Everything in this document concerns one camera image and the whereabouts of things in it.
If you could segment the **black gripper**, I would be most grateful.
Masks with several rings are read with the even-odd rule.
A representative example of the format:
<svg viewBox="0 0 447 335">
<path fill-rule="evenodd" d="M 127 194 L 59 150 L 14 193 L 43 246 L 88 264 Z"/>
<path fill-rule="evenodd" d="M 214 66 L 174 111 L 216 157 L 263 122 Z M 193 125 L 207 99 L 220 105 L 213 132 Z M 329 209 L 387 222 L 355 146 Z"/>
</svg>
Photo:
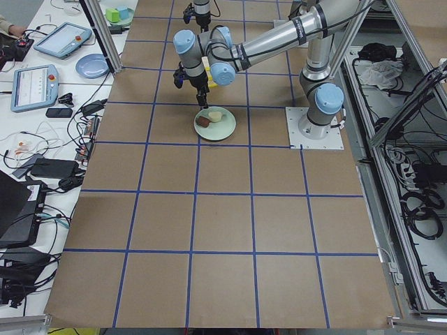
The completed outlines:
<svg viewBox="0 0 447 335">
<path fill-rule="evenodd" d="M 210 91 L 208 87 L 207 73 L 201 73 L 197 76 L 189 76 L 189 81 L 193 87 L 197 89 L 196 99 L 199 106 L 206 109 L 209 107 L 207 102 L 207 93 Z"/>
</svg>

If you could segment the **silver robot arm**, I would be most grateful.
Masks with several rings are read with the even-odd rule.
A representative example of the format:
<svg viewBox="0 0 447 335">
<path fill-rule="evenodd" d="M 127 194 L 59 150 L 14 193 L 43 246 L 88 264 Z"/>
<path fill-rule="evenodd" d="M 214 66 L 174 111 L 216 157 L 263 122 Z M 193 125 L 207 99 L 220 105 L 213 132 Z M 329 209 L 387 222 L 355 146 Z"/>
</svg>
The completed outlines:
<svg viewBox="0 0 447 335">
<path fill-rule="evenodd" d="M 211 22 L 210 1 L 193 0 L 193 12 L 196 18 L 196 23 L 201 29 L 206 30 Z"/>
<path fill-rule="evenodd" d="M 173 38 L 180 59 L 174 84 L 182 88 L 184 81 L 189 81 L 197 90 L 199 106 L 206 108 L 210 78 L 220 86 L 229 85 L 236 73 L 303 44 L 308 45 L 308 51 L 301 82 L 323 82 L 331 71 L 331 35 L 359 15 L 363 5 L 364 1 L 318 1 L 306 13 L 239 44 L 232 41 L 225 26 L 200 34 L 178 31 Z"/>
</svg>

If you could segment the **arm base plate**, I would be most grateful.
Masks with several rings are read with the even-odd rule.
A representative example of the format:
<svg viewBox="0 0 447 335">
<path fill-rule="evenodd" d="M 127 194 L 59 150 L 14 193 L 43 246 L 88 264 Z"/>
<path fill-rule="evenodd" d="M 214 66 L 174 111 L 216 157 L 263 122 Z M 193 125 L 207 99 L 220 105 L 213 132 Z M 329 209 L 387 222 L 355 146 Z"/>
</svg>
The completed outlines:
<svg viewBox="0 0 447 335">
<path fill-rule="evenodd" d="M 304 150 L 344 150 L 336 116 L 330 125 L 316 126 L 307 118 L 308 107 L 287 107 L 289 147 Z"/>
</svg>

